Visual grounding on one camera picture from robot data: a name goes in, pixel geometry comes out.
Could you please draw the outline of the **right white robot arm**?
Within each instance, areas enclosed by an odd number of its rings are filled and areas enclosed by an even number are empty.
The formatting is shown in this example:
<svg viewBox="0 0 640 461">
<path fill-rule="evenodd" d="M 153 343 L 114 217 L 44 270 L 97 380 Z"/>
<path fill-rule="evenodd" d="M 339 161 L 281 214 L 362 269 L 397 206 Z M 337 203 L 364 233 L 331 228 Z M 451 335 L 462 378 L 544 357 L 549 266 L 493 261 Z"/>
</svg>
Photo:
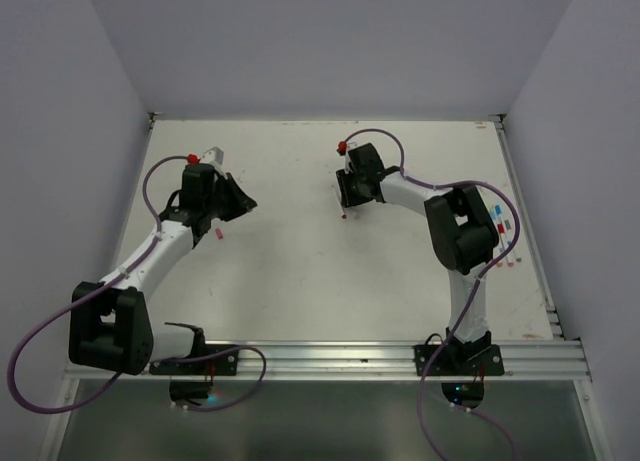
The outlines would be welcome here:
<svg viewBox="0 0 640 461">
<path fill-rule="evenodd" d="M 406 208 L 427 221 L 436 258 L 448 271 L 451 315 L 445 350 L 451 370 L 468 373 L 491 344 L 486 289 L 481 273 L 493 260 L 499 236 L 476 186 L 428 187 L 411 181 L 397 166 L 386 167 L 376 148 L 342 141 L 345 166 L 336 172 L 339 201 L 354 208 L 372 201 Z"/>
</svg>

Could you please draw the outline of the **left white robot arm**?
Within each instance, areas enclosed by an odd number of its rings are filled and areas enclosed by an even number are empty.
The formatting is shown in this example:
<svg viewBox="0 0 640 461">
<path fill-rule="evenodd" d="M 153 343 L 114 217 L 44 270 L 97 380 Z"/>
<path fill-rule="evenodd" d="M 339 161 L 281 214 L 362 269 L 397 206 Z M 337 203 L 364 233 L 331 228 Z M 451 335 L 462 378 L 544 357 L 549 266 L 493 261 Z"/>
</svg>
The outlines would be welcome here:
<svg viewBox="0 0 640 461">
<path fill-rule="evenodd" d="M 151 234 L 123 265 L 75 288 L 68 345 L 72 363 L 129 375 L 153 363 L 175 363 L 189 374 L 207 364 L 203 330 L 178 322 L 157 328 L 149 303 L 214 221 L 237 219 L 257 203 L 231 174 L 210 163 L 186 165 L 174 198 L 178 203 L 159 214 Z"/>
</svg>

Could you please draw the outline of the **white pen red tip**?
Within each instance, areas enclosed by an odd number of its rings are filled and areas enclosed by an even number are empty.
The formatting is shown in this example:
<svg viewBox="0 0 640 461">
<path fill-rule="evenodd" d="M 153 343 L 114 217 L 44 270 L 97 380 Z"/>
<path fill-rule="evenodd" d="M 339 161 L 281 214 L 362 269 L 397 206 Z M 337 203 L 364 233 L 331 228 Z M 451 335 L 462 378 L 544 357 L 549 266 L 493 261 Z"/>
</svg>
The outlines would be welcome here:
<svg viewBox="0 0 640 461">
<path fill-rule="evenodd" d="M 348 218 L 345 207 L 342 204 L 342 200 L 341 200 L 341 196 L 340 196 L 340 192 L 339 190 L 335 187 L 332 186 L 332 191 L 335 195 L 336 201 L 337 201 L 337 205 L 340 211 L 340 217 L 342 220 L 346 220 Z"/>
</svg>

